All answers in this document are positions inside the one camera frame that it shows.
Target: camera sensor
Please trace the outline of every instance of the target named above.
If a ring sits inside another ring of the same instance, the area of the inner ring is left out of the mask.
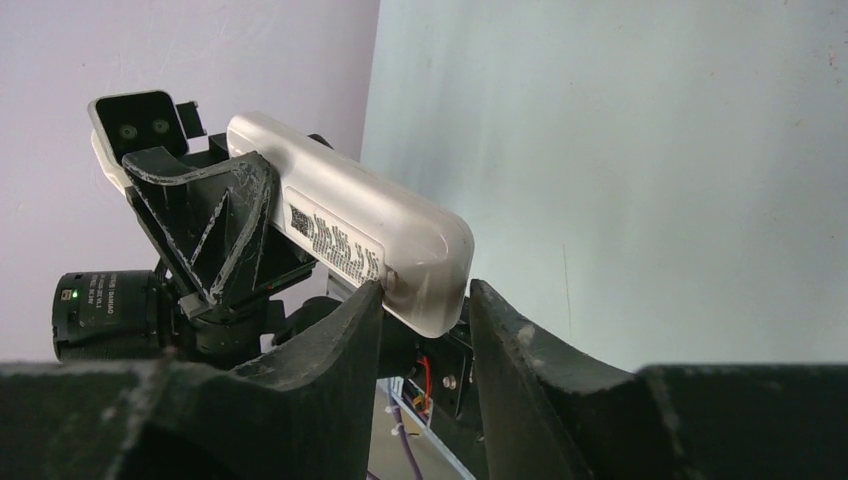
[[[132,140],[136,136],[138,136],[138,129],[136,129],[132,125],[121,125],[121,128],[120,130],[118,130],[118,133],[124,140]]]
[[[166,121],[157,119],[153,121],[153,131],[159,134],[168,133],[168,130],[171,129],[171,125]]]

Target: label with text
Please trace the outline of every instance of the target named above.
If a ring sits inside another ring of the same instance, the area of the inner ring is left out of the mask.
[[[283,209],[289,237],[348,281],[360,285],[383,278],[382,245],[290,187],[285,191]]]
[[[87,315],[89,325],[80,322],[81,327],[100,327],[118,323],[115,314],[115,291],[118,286],[117,273],[95,273],[88,282],[88,292],[84,301],[93,308],[96,315]]]

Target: white camera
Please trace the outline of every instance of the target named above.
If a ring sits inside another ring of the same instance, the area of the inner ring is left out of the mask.
[[[122,149],[188,151],[164,92],[104,97],[89,114],[100,166],[121,193],[131,186]],[[233,117],[226,137],[230,156],[257,152],[279,174],[274,228],[354,286],[380,281],[385,309],[418,334],[435,338],[456,324],[474,252],[462,218],[262,113]]]

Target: black motor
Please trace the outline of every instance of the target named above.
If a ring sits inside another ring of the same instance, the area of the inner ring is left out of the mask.
[[[152,358],[174,333],[166,292],[151,270],[68,273],[56,287],[59,360]]]

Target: rounded white casing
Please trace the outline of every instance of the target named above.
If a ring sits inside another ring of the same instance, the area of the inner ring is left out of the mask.
[[[230,121],[227,146],[277,170],[272,223],[293,242],[355,286],[380,281],[386,310],[418,334],[456,324],[474,253],[462,218],[259,112]]]

